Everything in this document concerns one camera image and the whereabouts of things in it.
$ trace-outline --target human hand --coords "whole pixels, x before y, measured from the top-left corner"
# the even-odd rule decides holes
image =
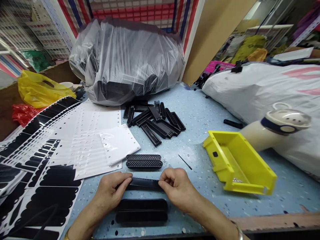
[[[129,183],[132,181],[132,173],[115,172],[101,178],[98,189],[91,204],[106,215],[119,205]]]
[[[192,214],[204,201],[182,168],[166,168],[160,176],[159,186],[182,212]]]

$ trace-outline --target table surface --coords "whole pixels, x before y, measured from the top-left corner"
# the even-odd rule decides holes
[[[223,124],[224,119],[238,121],[222,105],[197,88],[179,84],[174,88],[150,96],[149,102],[159,100],[165,107],[175,111],[187,128],[178,137],[161,139],[162,144],[154,147],[144,132],[137,126],[130,130],[141,149],[136,154],[160,154],[164,163],[158,171],[132,171],[123,164],[122,172],[132,172],[134,177],[159,179],[166,167],[184,168],[196,189],[214,203],[227,217],[266,216],[274,214],[303,213],[300,205],[310,212],[320,211],[320,184],[306,173],[269,149],[259,154],[278,176],[271,196],[243,194],[223,190],[224,183],[218,180],[206,150],[202,147],[208,131],[239,131]],[[192,170],[179,158],[178,154],[192,167]],[[92,199],[102,175],[84,180],[79,196],[64,232],[71,226],[80,211]],[[168,221],[162,226],[124,227],[115,221],[115,212],[107,215],[94,232],[94,239],[164,237],[205,234],[204,229],[188,215],[173,206],[165,193],[152,191],[126,191],[123,198],[150,199],[163,198],[168,202]]]

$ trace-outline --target bracelet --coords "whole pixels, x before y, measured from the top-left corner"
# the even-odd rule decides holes
[[[238,225],[236,222],[234,222],[234,221],[232,221],[232,220],[231,220],[231,222],[232,222],[234,225],[236,225],[236,227],[237,227],[237,229],[238,229],[239,240],[243,240],[243,233],[242,233],[241,228],[239,227],[239,225]]]

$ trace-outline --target black cable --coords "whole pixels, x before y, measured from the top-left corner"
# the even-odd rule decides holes
[[[51,221],[51,219],[53,218],[53,216],[56,214],[56,212],[57,212],[57,210],[58,210],[58,207],[59,207],[58,204],[54,204],[54,205],[52,205],[52,206],[50,206],[50,207],[42,210],[41,212],[37,213],[37,214],[34,215],[32,218],[30,218],[28,221],[26,221],[21,227],[19,227],[19,228],[16,229],[15,231],[13,231],[13,232],[11,232],[11,233],[9,232],[7,235],[4,235],[4,236],[0,237],[0,240],[3,240],[3,239],[5,239],[5,238],[7,238],[7,237],[10,237],[11,235],[14,235],[15,233],[17,233],[17,232],[19,232],[21,229],[23,229],[25,226],[27,226],[28,223],[31,222],[33,219],[39,217],[42,213],[50,210],[51,208],[54,208],[52,214],[50,215],[50,217],[49,217],[49,218],[47,219],[47,221],[41,226],[41,228],[39,229],[38,233],[37,233],[36,236],[33,238],[33,240],[36,240],[36,239],[40,236],[40,234],[42,233],[42,231],[44,230],[44,228],[47,226],[47,224]]]

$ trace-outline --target yellow plastic box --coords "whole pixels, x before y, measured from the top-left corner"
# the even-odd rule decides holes
[[[271,195],[277,175],[239,132],[208,131],[203,142],[224,190]]]

